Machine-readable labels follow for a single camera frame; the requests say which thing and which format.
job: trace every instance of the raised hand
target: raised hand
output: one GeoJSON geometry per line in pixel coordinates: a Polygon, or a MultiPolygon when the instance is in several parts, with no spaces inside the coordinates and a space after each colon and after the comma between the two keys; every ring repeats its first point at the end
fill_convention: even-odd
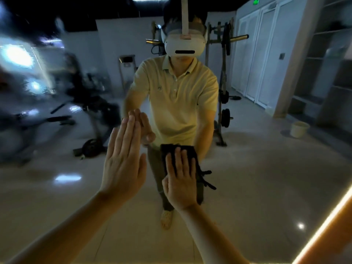
{"type": "Polygon", "coordinates": [[[149,124],[149,119],[147,114],[141,113],[139,109],[135,109],[129,112],[129,116],[135,116],[136,121],[138,121],[142,127],[141,129],[141,143],[148,145],[155,141],[155,133],[153,133],[152,128],[149,124]]]}
{"type": "Polygon", "coordinates": [[[98,192],[118,209],[142,187],[146,178],[146,155],[139,156],[141,126],[134,116],[124,118],[120,129],[111,133],[103,180],[98,192]]]}
{"type": "Polygon", "coordinates": [[[187,151],[177,147],[175,150],[176,173],[172,164],[171,154],[166,156],[168,175],[163,180],[164,193],[173,205],[181,212],[197,204],[196,160],[191,162],[191,172],[187,159],[187,151]]]}

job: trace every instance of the black bag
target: black bag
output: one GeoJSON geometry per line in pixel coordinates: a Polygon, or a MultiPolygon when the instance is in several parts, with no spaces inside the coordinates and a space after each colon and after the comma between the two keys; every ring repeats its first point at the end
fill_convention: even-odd
{"type": "Polygon", "coordinates": [[[196,159],[196,174],[198,174],[199,180],[197,182],[202,182],[205,187],[209,186],[210,189],[216,190],[217,188],[213,185],[211,185],[209,182],[204,180],[204,176],[211,174],[212,172],[210,170],[208,171],[202,171],[199,166],[198,158],[197,158],[197,153],[196,150],[194,149],[193,146],[188,146],[188,145],[174,145],[174,144],[162,144],[160,146],[161,150],[161,158],[163,161],[163,166],[164,166],[164,171],[165,171],[165,176],[167,175],[168,171],[166,168],[166,156],[168,153],[171,153],[171,158],[172,158],[172,163],[175,169],[176,173],[176,165],[175,165],[175,149],[177,147],[181,148],[182,150],[187,150],[187,158],[188,158],[188,163],[189,163],[189,168],[191,169],[191,160],[192,158],[196,159]]]}

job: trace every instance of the bucket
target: bucket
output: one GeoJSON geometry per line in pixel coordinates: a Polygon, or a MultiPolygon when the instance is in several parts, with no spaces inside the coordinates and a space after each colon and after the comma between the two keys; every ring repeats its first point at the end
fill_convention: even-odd
{"type": "Polygon", "coordinates": [[[303,135],[306,134],[309,128],[309,124],[302,121],[297,121],[292,124],[290,135],[295,138],[301,138],[303,135]]]}

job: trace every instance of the white vr headset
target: white vr headset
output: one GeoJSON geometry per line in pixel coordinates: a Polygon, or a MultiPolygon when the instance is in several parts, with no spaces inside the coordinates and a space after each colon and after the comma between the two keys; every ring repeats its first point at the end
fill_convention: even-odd
{"type": "Polygon", "coordinates": [[[188,21],[188,0],[182,2],[182,22],[161,28],[161,38],[168,56],[200,56],[208,41],[207,27],[188,21]]]}

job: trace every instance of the green exit sign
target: green exit sign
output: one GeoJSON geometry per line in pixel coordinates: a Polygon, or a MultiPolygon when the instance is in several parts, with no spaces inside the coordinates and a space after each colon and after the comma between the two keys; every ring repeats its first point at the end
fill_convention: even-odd
{"type": "Polygon", "coordinates": [[[256,6],[257,4],[259,4],[259,0],[254,0],[253,5],[256,6]]]}

